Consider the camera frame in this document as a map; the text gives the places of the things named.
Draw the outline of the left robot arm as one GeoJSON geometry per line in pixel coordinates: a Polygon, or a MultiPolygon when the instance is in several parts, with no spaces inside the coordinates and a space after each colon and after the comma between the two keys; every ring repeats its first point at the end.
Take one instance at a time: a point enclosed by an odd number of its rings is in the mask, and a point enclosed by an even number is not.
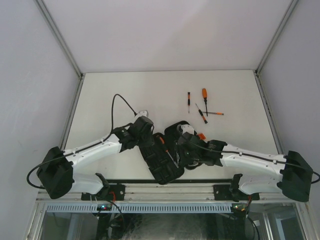
{"type": "Polygon", "coordinates": [[[109,136],[73,149],[51,148],[36,172],[42,186],[53,200],[68,193],[88,193],[98,200],[109,196],[108,181],[100,173],[84,174],[80,169],[107,156],[149,147],[153,144],[154,123],[140,115],[134,123],[115,128],[109,136]]]}

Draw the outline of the black orange handled screwdriver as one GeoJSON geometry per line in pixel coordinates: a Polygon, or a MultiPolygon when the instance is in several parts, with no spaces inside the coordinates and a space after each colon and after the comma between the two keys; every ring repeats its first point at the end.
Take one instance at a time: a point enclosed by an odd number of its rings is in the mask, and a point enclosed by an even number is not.
{"type": "Polygon", "coordinates": [[[178,164],[175,162],[175,160],[173,159],[172,155],[170,154],[169,149],[167,148],[164,139],[163,139],[160,135],[157,135],[157,136],[156,136],[156,139],[158,140],[159,144],[161,145],[163,151],[169,156],[169,158],[171,159],[171,161],[173,162],[173,164],[178,168],[179,166],[178,166],[178,164]]]}

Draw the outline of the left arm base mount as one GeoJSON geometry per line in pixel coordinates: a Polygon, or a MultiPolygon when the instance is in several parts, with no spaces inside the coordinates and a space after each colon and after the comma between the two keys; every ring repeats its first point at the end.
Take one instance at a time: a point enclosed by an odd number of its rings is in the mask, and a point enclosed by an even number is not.
{"type": "Polygon", "coordinates": [[[110,184],[101,173],[95,174],[102,183],[101,190],[96,194],[82,193],[81,200],[108,200],[108,201],[123,201],[125,198],[126,186],[120,183],[110,184]]]}

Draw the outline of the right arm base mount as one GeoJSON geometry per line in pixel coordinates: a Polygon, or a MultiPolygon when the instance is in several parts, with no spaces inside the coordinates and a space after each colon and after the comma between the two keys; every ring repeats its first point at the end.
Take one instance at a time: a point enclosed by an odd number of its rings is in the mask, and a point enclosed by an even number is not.
{"type": "Polygon", "coordinates": [[[243,174],[235,174],[228,184],[215,184],[213,186],[214,199],[216,201],[258,201],[260,200],[260,195],[258,193],[253,193],[251,195],[243,193],[240,191],[239,182],[243,174]]]}

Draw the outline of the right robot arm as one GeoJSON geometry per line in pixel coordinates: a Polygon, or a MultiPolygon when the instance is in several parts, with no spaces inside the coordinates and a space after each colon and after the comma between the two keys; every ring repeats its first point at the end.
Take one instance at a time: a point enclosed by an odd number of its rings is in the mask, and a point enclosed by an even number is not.
{"type": "Polygon", "coordinates": [[[179,137],[176,146],[184,167],[198,163],[252,172],[252,175],[240,172],[233,176],[229,192],[234,199],[259,193],[281,193],[297,202],[309,201],[314,171],[296,151],[285,155],[263,154],[224,141],[204,141],[188,132],[179,137]]]}

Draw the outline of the black plastic tool case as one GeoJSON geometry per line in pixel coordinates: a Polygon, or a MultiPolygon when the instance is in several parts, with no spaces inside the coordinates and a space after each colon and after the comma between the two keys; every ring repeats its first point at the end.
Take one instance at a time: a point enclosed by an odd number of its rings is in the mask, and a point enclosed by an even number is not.
{"type": "Polygon", "coordinates": [[[156,132],[152,135],[154,144],[150,147],[140,147],[140,153],[146,162],[149,171],[154,177],[155,181],[160,185],[166,185],[172,181],[180,178],[184,173],[186,168],[179,166],[179,154],[176,150],[176,143],[181,136],[177,131],[177,126],[179,124],[188,124],[187,121],[183,120],[177,122],[164,130],[164,133],[156,132]],[[163,151],[160,143],[158,142],[156,136],[161,136],[165,145],[167,146],[169,153],[173,157],[174,161],[177,163],[178,168],[174,165],[169,156],[163,151]]]}

